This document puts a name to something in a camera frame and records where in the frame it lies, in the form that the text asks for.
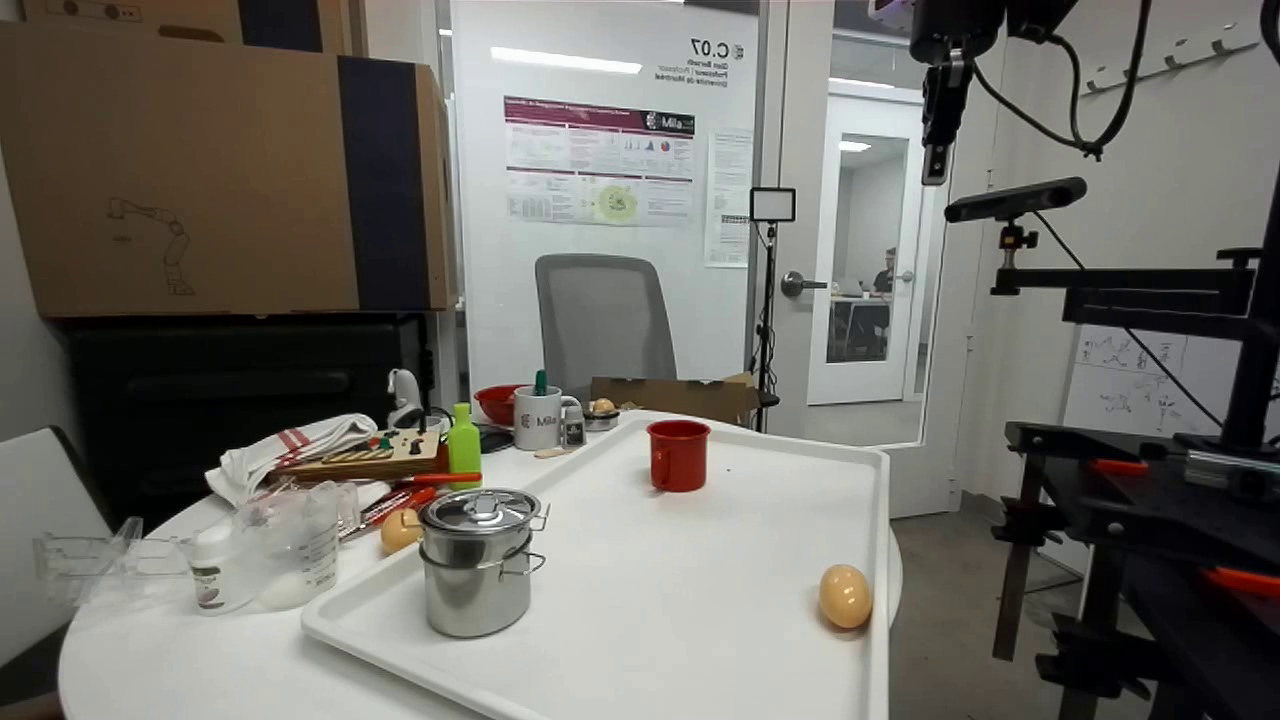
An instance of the lid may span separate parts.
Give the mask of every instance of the lid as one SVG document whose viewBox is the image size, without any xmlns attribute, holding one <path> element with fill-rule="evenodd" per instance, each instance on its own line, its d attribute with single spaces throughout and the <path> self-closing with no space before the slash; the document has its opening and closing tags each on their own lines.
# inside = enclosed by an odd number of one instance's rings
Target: lid
<svg viewBox="0 0 1280 720">
<path fill-rule="evenodd" d="M 452 404 L 452 427 L 472 424 L 472 404 Z"/>
<path fill-rule="evenodd" d="M 536 498 L 507 487 L 480 487 L 463 497 L 440 497 L 429 504 L 424 525 L 434 533 L 456 533 L 456 537 L 505 537 L 524 533 L 536 518 Z"/>
<path fill-rule="evenodd" d="M 189 562 L 222 562 L 229 556 L 233 525 L 214 525 L 183 540 Z"/>
</svg>

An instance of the stainless steel pot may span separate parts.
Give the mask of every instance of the stainless steel pot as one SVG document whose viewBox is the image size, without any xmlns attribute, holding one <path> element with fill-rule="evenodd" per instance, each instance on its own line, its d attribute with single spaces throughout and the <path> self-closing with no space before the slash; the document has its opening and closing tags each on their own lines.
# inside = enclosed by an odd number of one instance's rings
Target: stainless steel pot
<svg viewBox="0 0 1280 720">
<path fill-rule="evenodd" d="M 440 636 L 493 636 L 529 611 L 533 573 L 529 550 L 546 513 L 524 492 L 480 487 L 440 497 L 424 513 L 424 585 L 429 624 Z"/>
</svg>

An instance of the white tray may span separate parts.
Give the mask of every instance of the white tray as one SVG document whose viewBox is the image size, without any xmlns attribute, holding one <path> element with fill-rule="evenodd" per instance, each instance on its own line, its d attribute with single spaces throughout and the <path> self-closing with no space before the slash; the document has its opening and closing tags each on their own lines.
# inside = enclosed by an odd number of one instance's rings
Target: white tray
<svg viewBox="0 0 1280 720">
<path fill-rule="evenodd" d="M 524 492 L 554 504 L 533 608 L 489 639 L 424 621 L 417 546 L 306 611 L 307 636 L 483 714 L 887 714 L 887 457 L 717 424 L 709 487 L 647 487 L 645 424 L 591 439 Z M 887 611 L 827 632 L 816 578 L 867 573 Z"/>
</svg>

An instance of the door handle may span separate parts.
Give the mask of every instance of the door handle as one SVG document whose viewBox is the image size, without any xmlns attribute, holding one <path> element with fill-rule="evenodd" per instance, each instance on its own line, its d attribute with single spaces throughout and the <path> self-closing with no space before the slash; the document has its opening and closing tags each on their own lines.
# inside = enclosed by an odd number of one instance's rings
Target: door handle
<svg viewBox="0 0 1280 720">
<path fill-rule="evenodd" d="M 799 275 L 799 272 L 787 272 L 778 288 L 797 300 L 799 290 L 827 288 L 827 284 L 814 278 L 814 275 Z"/>
</svg>

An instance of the red item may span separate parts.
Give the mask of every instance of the red item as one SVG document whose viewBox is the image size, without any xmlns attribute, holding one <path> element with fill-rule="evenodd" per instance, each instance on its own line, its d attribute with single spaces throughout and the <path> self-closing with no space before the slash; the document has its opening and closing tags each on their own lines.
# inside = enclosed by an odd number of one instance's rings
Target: red item
<svg viewBox="0 0 1280 720">
<path fill-rule="evenodd" d="M 697 492 L 709 483 L 709 424 L 647 424 L 647 471 L 656 492 Z"/>
<path fill-rule="evenodd" d="M 476 483 L 480 471 L 417 471 L 413 483 Z"/>
<path fill-rule="evenodd" d="M 493 424 L 505 424 L 505 427 L 516 424 L 516 388 L 521 384 L 493 384 L 493 388 L 476 392 L 476 404 L 483 406 L 483 414 Z"/>
<path fill-rule="evenodd" d="M 1237 593 L 1237 596 L 1255 596 L 1255 598 L 1280 598 L 1280 575 L 1265 575 L 1265 573 L 1245 573 L 1245 566 L 1212 566 L 1203 573 L 1208 585 Z"/>
<path fill-rule="evenodd" d="M 1152 471 L 1147 460 L 1121 460 L 1121 457 L 1101 457 L 1088 462 L 1095 474 L 1108 474 L 1108 480 L 1139 480 Z"/>
</svg>

